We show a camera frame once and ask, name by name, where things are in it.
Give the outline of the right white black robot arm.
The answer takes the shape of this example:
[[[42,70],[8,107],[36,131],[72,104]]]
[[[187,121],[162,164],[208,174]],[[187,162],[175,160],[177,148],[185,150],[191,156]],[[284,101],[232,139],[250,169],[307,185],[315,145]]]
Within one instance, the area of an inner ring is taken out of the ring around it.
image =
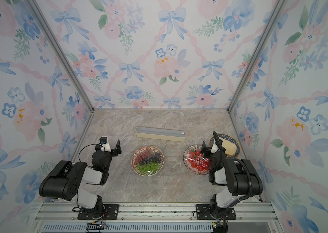
[[[229,159],[224,149],[217,143],[212,147],[202,144],[200,151],[210,159],[209,182],[212,185],[224,186],[224,190],[214,194],[210,199],[208,217],[213,219],[233,219],[232,211],[241,201],[263,192],[263,182],[249,160]]]

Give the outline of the dark blue yellow-rimmed plate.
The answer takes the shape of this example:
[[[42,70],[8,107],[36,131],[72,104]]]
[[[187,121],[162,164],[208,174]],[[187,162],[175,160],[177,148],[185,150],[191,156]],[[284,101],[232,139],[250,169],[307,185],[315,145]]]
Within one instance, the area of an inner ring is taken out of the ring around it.
[[[219,155],[219,152],[223,152],[223,155],[226,156],[227,159],[236,159],[240,155],[240,146],[236,139],[227,135],[227,134],[218,134],[219,141],[221,142],[221,150],[219,150],[219,146],[215,143],[215,137],[213,136],[209,141],[209,146],[211,147],[211,151],[218,149],[218,151],[211,153],[209,158],[216,158],[216,155]]]

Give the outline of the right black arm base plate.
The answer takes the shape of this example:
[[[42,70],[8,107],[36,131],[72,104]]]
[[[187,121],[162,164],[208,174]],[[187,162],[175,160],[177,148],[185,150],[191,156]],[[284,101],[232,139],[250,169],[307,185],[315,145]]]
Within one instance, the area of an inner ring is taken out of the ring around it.
[[[193,212],[193,218],[198,220],[236,220],[236,213],[234,208],[219,208],[211,209],[209,204],[196,204],[196,210]]]

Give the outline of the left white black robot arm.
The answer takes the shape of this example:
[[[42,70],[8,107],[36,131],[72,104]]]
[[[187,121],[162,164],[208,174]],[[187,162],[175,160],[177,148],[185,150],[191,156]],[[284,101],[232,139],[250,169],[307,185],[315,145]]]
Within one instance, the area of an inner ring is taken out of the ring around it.
[[[104,204],[100,195],[86,191],[81,185],[106,184],[113,157],[122,154],[120,141],[112,148],[104,136],[94,146],[91,167],[86,162],[60,161],[42,181],[39,195],[74,203],[73,212],[78,213],[78,220],[116,220],[119,204]]]

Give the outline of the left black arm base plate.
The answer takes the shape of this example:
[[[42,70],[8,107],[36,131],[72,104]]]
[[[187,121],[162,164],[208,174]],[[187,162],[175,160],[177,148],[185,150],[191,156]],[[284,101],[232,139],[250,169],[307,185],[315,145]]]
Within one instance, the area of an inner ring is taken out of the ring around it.
[[[119,204],[103,204],[94,209],[81,207],[78,211],[78,220],[117,220]]]

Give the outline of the cream plastic wrap dispenser box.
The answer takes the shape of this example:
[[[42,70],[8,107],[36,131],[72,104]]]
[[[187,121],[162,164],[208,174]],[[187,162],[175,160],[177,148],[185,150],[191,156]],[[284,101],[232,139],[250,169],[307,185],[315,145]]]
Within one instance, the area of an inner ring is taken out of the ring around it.
[[[185,142],[187,138],[187,133],[185,131],[149,127],[137,127],[135,133],[136,136],[139,138],[148,138],[156,140]]]

